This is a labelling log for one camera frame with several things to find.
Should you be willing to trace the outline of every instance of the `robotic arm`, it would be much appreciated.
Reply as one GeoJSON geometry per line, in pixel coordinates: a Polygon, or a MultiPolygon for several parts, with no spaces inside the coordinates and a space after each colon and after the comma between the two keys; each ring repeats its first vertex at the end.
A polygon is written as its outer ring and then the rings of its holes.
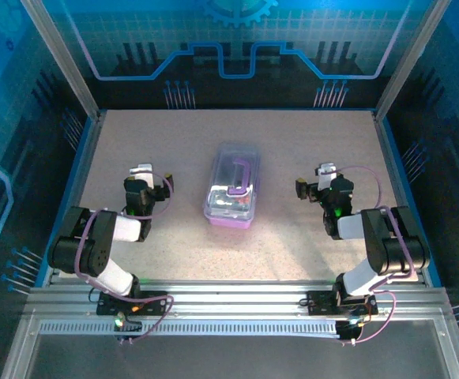
{"type": "MultiPolygon", "coordinates": [[[[308,198],[322,206],[325,231],[333,239],[363,238],[367,258],[353,270],[340,274],[331,291],[307,292],[301,305],[308,307],[310,315],[344,315],[348,320],[359,320],[378,314],[374,296],[378,286],[394,278],[410,277],[412,271],[426,268],[430,252],[408,207],[365,209],[352,215],[354,185],[337,172],[330,174],[332,171],[336,171],[334,164],[325,163],[315,171],[318,183],[296,180],[296,194],[299,199],[308,198]],[[397,238],[398,233],[403,243],[397,238]]],[[[341,339],[359,336],[357,332],[353,334],[357,328],[351,328],[348,333],[345,326],[342,323],[340,327],[341,339]]]]}
{"type": "MultiPolygon", "coordinates": [[[[152,210],[157,201],[171,197],[173,178],[165,175],[162,186],[154,186],[151,165],[131,169],[124,181],[127,215],[100,211],[88,229],[88,235],[80,255],[80,273],[90,277],[92,284],[105,289],[100,293],[96,313],[98,315],[130,313],[135,315],[163,315],[165,302],[137,306],[115,296],[128,299],[165,296],[165,291],[142,291],[139,279],[120,268],[111,258],[113,241],[143,242],[151,228],[152,210]]],[[[48,264],[66,273],[75,273],[75,259],[81,236],[92,212],[87,208],[72,207],[64,217],[62,226],[48,252],[48,264]]]]}

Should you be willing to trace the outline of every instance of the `gear graphic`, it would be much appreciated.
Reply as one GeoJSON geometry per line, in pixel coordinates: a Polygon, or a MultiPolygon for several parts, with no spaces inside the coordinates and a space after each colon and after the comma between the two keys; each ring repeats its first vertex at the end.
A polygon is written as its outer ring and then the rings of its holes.
{"type": "Polygon", "coordinates": [[[206,16],[213,22],[221,21],[224,26],[241,24],[249,27],[250,23],[261,22],[262,16],[269,16],[269,9],[278,6],[276,0],[201,0],[200,5],[206,16]]]}
{"type": "Polygon", "coordinates": [[[0,30],[7,37],[18,32],[22,26],[19,0],[0,0],[0,30]]]}

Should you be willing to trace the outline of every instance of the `blue frame edge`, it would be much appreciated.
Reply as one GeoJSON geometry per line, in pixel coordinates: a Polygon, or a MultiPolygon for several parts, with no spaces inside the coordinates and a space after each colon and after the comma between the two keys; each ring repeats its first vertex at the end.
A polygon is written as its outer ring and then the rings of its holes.
{"type": "Polygon", "coordinates": [[[382,125],[384,127],[384,130],[387,134],[387,138],[389,140],[392,159],[396,162],[397,172],[400,176],[400,180],[403,185],[404,195],[406,196],[408,206],[410,207],[410,210],[412,211],[412,214],[416,219],[416,222],[417,222],[417,225],[419,226],[420,231],[424,235],[424,239],[426,240],[427,248],[431,252],[431,262],[429,264],[429,267],[427,268],[427,271],[429,272],[429,277],[431,278],[431,284],[433,285],[433,287],[441,287],[442,281],[440,280],[440,276],[438,275],[438,270],[436,269],[435,258],[433,257],[431,246],[429,244],[429,241],[427,240],[426,231],[424,230],[422,221],[420,221],[419,211],[417,210],[416,203],[413,200],[412,188],[408,184],[406,173],[404,172],[403,163],[401,162],[401,159],[400,159],[400,153],[397,150],[396,141],[394,140],[394,135],[393,135],[392,130],[390,129],[390,124],[389,124],[389,121],[387,120],[387,117],[384,117],[384,119],[382,120],[382,125]]]}
{"type": "Polygon", "coordinates": [[[48,250],[50,249],[51,243],[54,241],[55,236],[58,233],[59,228],[62,225],[62,220],[66,214],[68,207],[71,206],[70,199],[71,193],[73,191],[75,182],[77,180],[78,171],[81,168],[81,161],[84,156],[85,147],[88,142],[89,135],[92,134],[92,129],[96,126],[96,122],[93,122],[89,117],[85,122],[84,132],[81,135],[80,144],[78,145],[77,153],[74,156],[73,166],[71,167],[70,176],[68,177],[68,182],[66,183],[66,188],[64,189],[64,194],[62,195],[61,204],[58,207],[57,216],[55,217],[54,226],[52,227],[52,232],[50,238],[48,239],[47,247],[45,248],[45,253],[43,255],[43,260],[41,261],[40,270],[34,287],[42,287],[45,280],[45,275],[48,271],[48,250]]]}

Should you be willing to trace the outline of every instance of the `dark floor panel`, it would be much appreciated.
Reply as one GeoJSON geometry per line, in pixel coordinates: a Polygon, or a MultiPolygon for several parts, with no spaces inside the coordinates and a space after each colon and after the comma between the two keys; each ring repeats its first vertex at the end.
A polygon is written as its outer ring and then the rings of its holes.
{"type": "MultiPolygon", "coordinates": [[[[367,327],[367,332],[374,329],[367,327]]],[[[394,322],[358,347],[304,337],[150,337],[120,347],[114,337],[43,336],[32,379],[442,379],[432,323],[394,322]]]]}

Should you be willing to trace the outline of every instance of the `metal track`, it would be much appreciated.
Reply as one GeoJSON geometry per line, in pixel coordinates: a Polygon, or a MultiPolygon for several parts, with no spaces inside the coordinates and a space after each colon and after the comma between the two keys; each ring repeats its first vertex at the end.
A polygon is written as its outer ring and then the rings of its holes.
{"type": "MultiPolygon", "coordinates": [[[[115,332],[115,323],[106,320],[48,320],[41,321],[40,334],[78,336],[139,336],[155,321],[142,321],[139,332],[115,332]]],[[[153,332],[154,336],[317,336],[337,338],[336,322],[332,320],[246,321],[246,320],[166,320],[153,332]]]]}
{"type": "MultiPolygon", "coordinates": [[[[88,300],[90,286],[70,280],[48,288],[34,288],[24,308],[24,316],[32,312],[42,319],[98,319],[113,317],[96,316],[96,304],[88,300]]],[[[307,291],[330,291],[332,285],[297,282],[208,282],[208,283],[147,283],[149,291],[167,291],[175,297],[170,319],[176,320],[291,320],[306,317],[308,320],[325,320],[325,317],[308,316],[306,307],[299,305],[307,291]]],[[[429,318],[432,313],[441,314],[446,297],[443,290],[416,285],[387,286],[398,298],[395,319],[409,320],[429,318]]],[[[94,291],[92,298],[97,298],[94,291]]],[[[377,297],[380,315],[385,319],[390,310],[391,298],[377,297]]],[[[343,316],[331,320],[344,320],[343,316]]]]}
{"type": "MultiPolygon", "coordinates": [[[[307,291],[328,291],[330,283],[307,282],[152,282],[150,291],[175,297],[171,314],[158,328],[164,336],[311,336],[333,338],[336,317],[310,317],[299,300],[307,291]]],[[[33,289],[11,347],[2,378],[26,377],[38,335],[118,335],[113,317],[96,315],[88,301],[90,286],[62,280],[48,288],[33,289]]],[[[433,321],[446,366],[459,379],[459,329],[443,288],[398,284],[385,287],[397,296],[393,321],[433,321]]],[[[378,295],[380,314],[387,318],[391,299],[378,295]]],[[[135,317],[144,330],[157,317],[135,317]]]]}

